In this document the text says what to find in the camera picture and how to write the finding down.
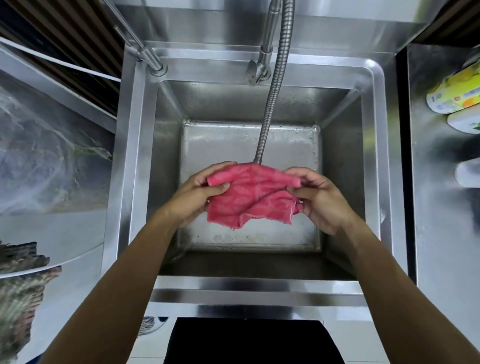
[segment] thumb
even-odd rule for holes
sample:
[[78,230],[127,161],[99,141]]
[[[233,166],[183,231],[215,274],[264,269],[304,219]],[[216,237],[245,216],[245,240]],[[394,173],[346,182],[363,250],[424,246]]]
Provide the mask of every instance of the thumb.
[[305,198],[307,200],[313,200],[315,196],[317,196],[318,194],[317,188],[307,188],[307,187],[301,187],[301,188],[287,187],[287,191],[290,192],[295,197]]
[[225,182],[218,186],[202,187],[202,192],[204,193],[205,197],[217,196],[218,194],[222,194],[228,190],[229,187],[230,182]]

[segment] white cable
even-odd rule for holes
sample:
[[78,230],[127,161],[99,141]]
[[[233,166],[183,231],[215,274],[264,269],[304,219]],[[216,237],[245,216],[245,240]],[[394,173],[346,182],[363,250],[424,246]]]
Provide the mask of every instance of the white cable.
[[90,74],[93,74],[95,76],[100,76],[100,77],[104,77],[104,78],[107,78],[109,80],[112,80],[112,81],[117,81],[117,82],[120,82],[121,80],[118,78],[118,77],[113,77],[113,76],[110,76],[108,74],[104,74],[104,73],[101,73],[101,72],[97,72],[97,71],[92,71],[92,70],[89,70],[88,68],[83,68],[83,67],[80,67],[80,66],[77,66],[75,64],[71,64],[71,63],[68,63],[68,62],[64,62],[64,61],[60,61],[56,58],[53,58],[53,57],[50,57],[50,56],[47,56],[46,54],[43,54],[43,53],[40,53],[40,52],[37,52],[36,50],[32,50],[30,48],[27,48],[27,47],[24,47],[24,46],[21,46],[20,44],[17,44],[15,42],[12,42],[11,40],[8,40],[2,36],[0,36],[0,43],[5,43],[11,47],[14,47],[14,48],[17,48],[19,50],[22,50],[24,52],[27,52],[27,53],[30,53],[34,56],[37,56],[37,57],[40,57],[40,58],[43,58],[45,60],[48,60],[50,62],[53,62],[53,63],[58,63],[58,64],[61,64],[62,66],[65,66],[65,67],[70,67],[70,68],[73,68],[74,70],[78,70],[78,71],[82,71],[82,72],[87,72],[87,73],[90,73]]
[[25,275],[25,274],[37,273],[37,272],[41,272],[41,271],[44,271],[44,270],[47,270],[47,269],[50,269],[50,268],[62,266],[62,265],[67,264],[67,263],[69,263],[69,262],[71,262],[71,261],[73,261],[73,260],[77,260],[78,258],[81,258],[81,257],[84,256],[84,255],[87,255],[89,252],[94,251],[96,248],[98,248],[98,247],[100,247],[100,246],[102,246],[102,245],[103,245],[103,242],[100,243],[99,245],[94,246],[92,249],[87,250],[85,253],[80,254],[80,255],[77,255],[76,257],[74,257],[74,258],[72,258],[72,259],[69,259],[69,260],[65,260],[64,262],[61,262],[61,263],[50,264],[49,266],[44,266],[44,267],[39,267],[39,268],[32,268],[32,269],[20,270],[20,271],[18,271],[18,272],[3,273],[3,274],[0,274],[0,279],[23,276],[23,275]]

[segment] forearm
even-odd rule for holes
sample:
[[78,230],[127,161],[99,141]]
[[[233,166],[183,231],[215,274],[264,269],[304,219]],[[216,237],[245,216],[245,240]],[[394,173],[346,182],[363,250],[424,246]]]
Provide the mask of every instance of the forearm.
[[478,363],[479,353],[423,295],[360,218],[345,246],[391,363]]
[[125,363],[177,222],[160,210],[102,277],[41,363]]

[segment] sink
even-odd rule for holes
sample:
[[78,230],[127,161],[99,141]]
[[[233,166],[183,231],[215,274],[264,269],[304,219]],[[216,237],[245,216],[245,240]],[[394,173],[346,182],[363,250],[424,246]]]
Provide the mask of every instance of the sink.
[[[190,175],[251,162],[258,142],[269,81],[244,82],[257,47],[155,45],[162,77],[125,51],[102,273]],[[406,270],[394,59],[292,49],[272,120],[263,164],[331,179]],[[254,219],[234,231],[202,214],[174,237],[149,310],[369,317],[339,241],[302,214],[291,226]]]

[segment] pink rag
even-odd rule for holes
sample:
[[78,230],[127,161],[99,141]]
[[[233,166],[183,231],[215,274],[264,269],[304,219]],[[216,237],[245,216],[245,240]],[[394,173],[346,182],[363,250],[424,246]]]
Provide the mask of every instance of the pink rag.
[[207,178],[209,186],[230,182],[221,195],[212,196],[208,222],[240,229],[251,218],[292,224],[292,215],[303,211],[300,200],[285,187],[300,187],[300,178],[256,163],[227,166]]

